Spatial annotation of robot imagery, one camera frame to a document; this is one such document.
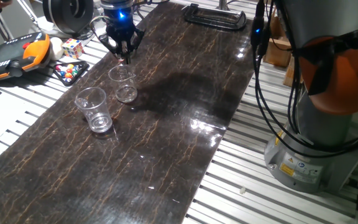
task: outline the orange controller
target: orange controller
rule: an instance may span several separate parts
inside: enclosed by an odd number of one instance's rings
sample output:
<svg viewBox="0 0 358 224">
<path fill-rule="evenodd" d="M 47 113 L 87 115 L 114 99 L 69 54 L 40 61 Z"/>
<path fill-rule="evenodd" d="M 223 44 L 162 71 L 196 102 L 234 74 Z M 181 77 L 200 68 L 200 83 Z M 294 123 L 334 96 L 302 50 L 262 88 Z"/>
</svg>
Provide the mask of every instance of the orange controller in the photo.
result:
<svg viewBox="0 0 358 224">
<path fill-rule="evenodd" d="M 0 45 L 0 80 L 19 77 L 49 63 L 48 34 L 36 32 Z"/>
</svg>

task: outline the sticker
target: sticker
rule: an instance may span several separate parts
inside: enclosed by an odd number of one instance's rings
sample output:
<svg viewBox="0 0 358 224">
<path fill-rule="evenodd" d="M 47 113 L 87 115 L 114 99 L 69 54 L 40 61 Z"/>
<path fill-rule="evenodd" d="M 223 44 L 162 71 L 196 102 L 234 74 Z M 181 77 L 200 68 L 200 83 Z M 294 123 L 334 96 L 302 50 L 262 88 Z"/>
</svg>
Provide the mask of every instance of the sticker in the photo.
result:
<svg viewBox="0 0 358 224">
<path fill-rule="evenodd" d="M 322 166 L 316 166 L 305 161 L 301 161 L 288 153 L 285 153 L 280 166 L 280 170 L 287 175 L 311 184 L 315 184 L 317 182 L 322 169 Z"/>
<path fill-rule="evenodd" d="M 281 135 L 283 134 L 283 130 L 281 130 L 279 133 L 277 133 L 278 134 L 278 136 L 280 136 L 281 137 Z M 278 144 L 278 142 L 279 142 L 280 140 L 278 139 L 278 138 L 276 138 L 276 141 L 275 141 L 275 145 L 277 145 Z"/>
</svg>

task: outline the rubik's cube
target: rubik's cube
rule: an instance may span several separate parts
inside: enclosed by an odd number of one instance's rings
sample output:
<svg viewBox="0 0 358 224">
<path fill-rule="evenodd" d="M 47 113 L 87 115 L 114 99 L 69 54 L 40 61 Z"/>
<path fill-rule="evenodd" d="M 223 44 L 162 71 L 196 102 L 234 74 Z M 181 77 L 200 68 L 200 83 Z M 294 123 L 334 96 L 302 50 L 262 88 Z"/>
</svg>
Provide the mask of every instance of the rubik's cube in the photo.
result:
<svg viewBox="0 0 358 224">
<path fill-rule="evenodd" d="M 62 47 L 67 57 L 77 59 L 79 56 L 82 55 L 82 53 L 84 53 L 81 41 L 79 40 L 68 39 L 68 41 L 66 41 Z"/>
</svg>

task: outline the dark marble surface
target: dark marble surface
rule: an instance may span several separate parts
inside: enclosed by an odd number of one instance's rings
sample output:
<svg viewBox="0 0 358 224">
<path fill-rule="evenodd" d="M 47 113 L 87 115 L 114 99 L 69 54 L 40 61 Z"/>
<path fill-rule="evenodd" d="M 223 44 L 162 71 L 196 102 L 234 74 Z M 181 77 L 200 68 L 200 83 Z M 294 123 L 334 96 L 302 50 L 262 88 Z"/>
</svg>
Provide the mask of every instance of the dark marble surface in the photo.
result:
<svg viewBox="0 0 358 224">
<path fill-rule="evenodd" d="M 181 223 L 253 73 L 250 22 L 218 31 L 182 7 L 142 21 L 133 105 L 112 97 L 109 54 L 0 156 L 0 223 Z M 89 86 L 108 94 L 106 135 L 74 105 Z"/>
</svg>

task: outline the clear plastic cup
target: clear plastic cup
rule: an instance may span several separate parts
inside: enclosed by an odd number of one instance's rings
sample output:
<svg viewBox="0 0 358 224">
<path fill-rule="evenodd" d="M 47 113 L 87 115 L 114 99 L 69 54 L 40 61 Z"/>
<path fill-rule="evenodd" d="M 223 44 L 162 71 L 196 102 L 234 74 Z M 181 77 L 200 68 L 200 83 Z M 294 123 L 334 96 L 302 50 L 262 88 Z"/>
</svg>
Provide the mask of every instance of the clear plastic cup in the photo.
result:
<svg viewBox="0 0 358 224">
<path fill-rule="evenodd" d="M 77 94 L 75 105 L 84 113 L 92 131 L 103 133 L 112 126 L 106 103 L 106 92 L 98 87 L 86 88 Z"/>
<path fill-rule="evenodd" d="M 118 65 L 109 71 L 114 94 L 118 101 L 130 103 L 137 97 L 135 73 L 129 65 Z"/>
</svg>

